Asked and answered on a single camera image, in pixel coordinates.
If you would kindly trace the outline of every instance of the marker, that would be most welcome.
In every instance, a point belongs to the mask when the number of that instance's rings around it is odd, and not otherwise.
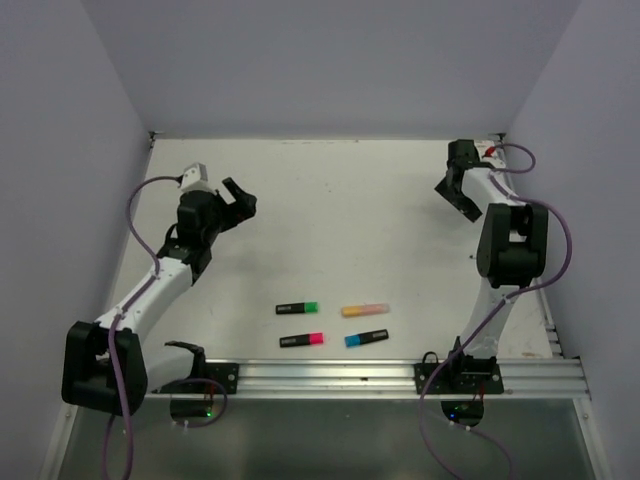
[[[357,347],[358,345],[365,345],[367,343],[380,342],[381,340],[387,340],[389,338],[389,332],[387,330],[376,330],[375,332],[359,333],[357,335],[350,335],[344,337],[344,343],[347,344],[347,348]]]
[[[282,337],[280,348],[303,347],[305,345],[322,345],[324,335],[322,333],[305,333],[304,335],[293,335],[292,337]]]
[[[389,313],[389,304],[375,303],[373,305],[342,307],[343,317],[361,317],[362,315],[376,315],[378,313]]]
[[[318,313],[318,302],[276,305],[276,315],[290,315],[292,313]]]

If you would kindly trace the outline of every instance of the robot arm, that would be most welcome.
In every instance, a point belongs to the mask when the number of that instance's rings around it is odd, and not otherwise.
[[[489,177],[493,168],[492,163],[480,159],[472,140],[456,140],[449,144],[447,174],[436,187],[469,220],[475,222],[484,215],[476,255],[480,292],[469,323],[456,338],[452,351],[471,337],[505,295],[529,286],[544,272],[548,211],[518,200],[500,177],[495,181],[501,189],[496,188]],[[509,301],[463,354],[450,362],[443,379],[453,390],[475,393],[480,383],[496,374],[498,342],[516,299]]]
[[[256,197],[231,179],[223,180],[235,201],[227,204],[207,184],[203,165],[188,167],[181,177],[178,221],[165,236],[155,267],[120,303],[93,323],[76,322],[67,334],[62,380],[65,402],[121,415],[113,367],[107,354],[107,335],[118,314],[124,317],[116,330],[116,350],[122,366],[131,413],[144,395],[167,383],[204,376],[204,349],[184,342],[168,342],[148,363],[141,345],[169,306],[200,278],[211,261],[218,234],[234,228],[256,213]],[[141,286],[155,278],[141,295]],[[135,303],[124,306],[135,295]]]

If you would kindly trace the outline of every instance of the black mounting plate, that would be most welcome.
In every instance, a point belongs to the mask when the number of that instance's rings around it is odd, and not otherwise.
[[[420,395],[429,376],[437,368],[436,362],[415,363],[413,365],[416,393]],[[461,372],[450,381],[445,371],[441,371],[429,387],[427,394],[431,395],[474,395],[484,385],[485,395],[500,395],[504,393],[500,366],[496,363],[491,375],[477,372]]]
[[[221,384],[227,395],[235,395],[238,389],[240,365],[231,362],[209,363],[205,365],[204,378],[210,378]],[[154,393],[207,393],[209,385],[205,383],[169,384]]]

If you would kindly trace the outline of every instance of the gray wall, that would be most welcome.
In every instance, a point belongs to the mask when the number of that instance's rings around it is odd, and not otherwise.
[[[209,137],[505,131],[579,4],[83,1],[145,125]]]
[[[640,469],[639,26],[637,1],[584,0],[509,133],[539,154],[521,190],[571,224],[574,261],[549,301],[566,352],[584,360],[616,478],[629,479]],[[564,255],[554,233],[549,271]]]
[[[82,5],[0,8],[0,478],[37,474],[65,333],[104,307],[148,143]]]

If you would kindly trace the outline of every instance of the blue marker cap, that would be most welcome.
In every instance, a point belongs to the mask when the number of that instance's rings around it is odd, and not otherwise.
[[[344,343],[347,344],[347,348],[357,347],[360,345],[360,335],[350,335],[348,337],[344,337]]]

